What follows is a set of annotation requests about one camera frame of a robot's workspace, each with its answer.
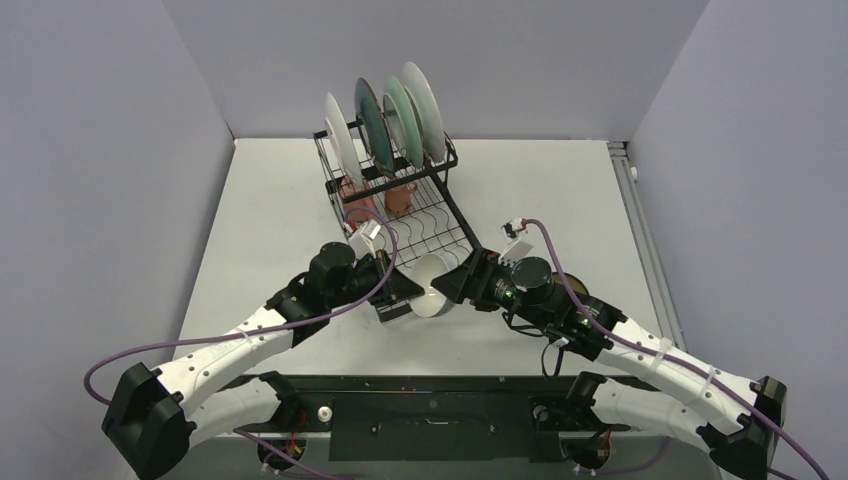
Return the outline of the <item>white bowl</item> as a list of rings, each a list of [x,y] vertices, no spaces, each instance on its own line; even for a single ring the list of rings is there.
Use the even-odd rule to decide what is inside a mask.
[[[423,318],[433,318],[446,314],[454,303],[440,293],[431,282],[456,268],[457,258],[452,253],[428,253],[417,259],[409,278],[423,289],[421,296],[409,301],[412,312]]]

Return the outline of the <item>black wire dish rack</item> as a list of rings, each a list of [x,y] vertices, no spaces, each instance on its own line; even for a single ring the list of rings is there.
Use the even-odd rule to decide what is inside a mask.
[[[394,232],[397,268],[406,273],[426,254],[447,253],[461,262],[480,246],[448,187],[449,172],[459,163],[450,136],[445,137],[446,157],[441,163],[416,168],[396,154],[393,178],[384,176],[367,154],[358,152],[359,172],[365,180],[363,187],[353,185],[346,178],[327,130],[315,132],[313,140],[325,177],[324,189],[345,237],[350,237],[358,226],[346,215],[353,204],[364,203],[372,204]],[[386,206],[385,194],[411,183],[415,187],[409,207],[401,212],[391,211]]]

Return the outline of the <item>small pink mug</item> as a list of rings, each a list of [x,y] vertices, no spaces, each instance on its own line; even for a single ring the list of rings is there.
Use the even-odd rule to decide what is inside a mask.
[[[412,197],[418,190],[416,182],[390,188],[384,193],[384,207],[393,216],[405,215],[412,206]]]

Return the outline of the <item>large pink mug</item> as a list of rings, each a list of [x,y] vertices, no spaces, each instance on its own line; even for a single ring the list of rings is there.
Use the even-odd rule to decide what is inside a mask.
[[[367,179],[363,179],[360,184],[357,184],[349,176],[345,176],[340,187],[340,198],[342,200],[348,199],[369,188]],[[366,196],[343,204],[343,221],[348,224],[359,224],[374,220],[378,215],[379,212],[373,196]]]

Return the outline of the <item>green rimmed white plate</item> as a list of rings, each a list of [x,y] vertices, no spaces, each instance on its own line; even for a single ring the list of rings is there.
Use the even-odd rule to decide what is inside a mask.
[[[337,100],[331,93],[327,93],[325,96],[324,115],[328,137],[339,167],[351,184],[355,187],[362,188],[365,184],[365,179],[360,170],[360,163],[350,135],[350,129],[347,126]]]

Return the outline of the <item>light teal flower plate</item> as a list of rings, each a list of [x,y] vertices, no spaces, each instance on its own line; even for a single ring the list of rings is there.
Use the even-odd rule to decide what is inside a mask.
[[[385,82],[383,113],[398,154],[413,167],[422,168],[424,155],[418,121],[409,95],[394,75],[389,75]]]

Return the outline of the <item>blue glazed plate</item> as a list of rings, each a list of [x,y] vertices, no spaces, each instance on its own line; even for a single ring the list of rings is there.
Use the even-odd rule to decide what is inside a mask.
[[[354,89],[356,118],[361,122],[360,134],[366,152],[376,168],[387,178],[395,177],[394,156],[381,108],[366,79],[357,79]]]

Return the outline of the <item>red and blue plate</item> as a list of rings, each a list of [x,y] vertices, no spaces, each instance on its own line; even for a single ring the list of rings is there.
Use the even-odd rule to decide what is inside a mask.
[[[417,64],[408,61],[403,66],[401,82],[417,109],[425,152],[433,163],[444,162],[447,150],[444,126],[429,81]]]

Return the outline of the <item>dark bowl beige inside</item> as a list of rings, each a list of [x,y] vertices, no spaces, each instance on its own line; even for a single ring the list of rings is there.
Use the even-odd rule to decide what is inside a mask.
[[[587,286],[579,278],[568,273],[565,273],[564,277],[566,279],[566,282],[563,281],[562,277],[556,271],[552,273],[552,279],[557,284],[565,285],[567,283],[576,294],[584,296],[589,295],[589,290]]]

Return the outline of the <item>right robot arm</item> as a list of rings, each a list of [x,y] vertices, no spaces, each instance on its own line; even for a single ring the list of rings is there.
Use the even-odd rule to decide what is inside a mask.
[[[518,317],[564,352],[620,370],[650,385],[627,387],[587,374],[564,400],[578,427],[596,420],[677,438],[705,451],[741,479],[765,479],[785,417],[787,388],[765,376],[749,379],[701,361],[650,333],[618,308],[570,292],[550,264],[526,257],[508,266],[478,248],[454,269],[426,281],[448,300]]]

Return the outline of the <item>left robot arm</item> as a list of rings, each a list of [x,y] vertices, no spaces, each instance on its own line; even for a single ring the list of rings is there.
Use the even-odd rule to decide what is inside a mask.
[[[120,377],[102,430],[140,479],[158,479],[194,446],[228,430],[291,427],[298,402],[278,374],[250,375],[262,361],[303,343],[346,306],[409,300],[423,288],[384,252],[361,259],[341,242],[323,245],[294,277],[222,340],[176,360],[142,363]]]

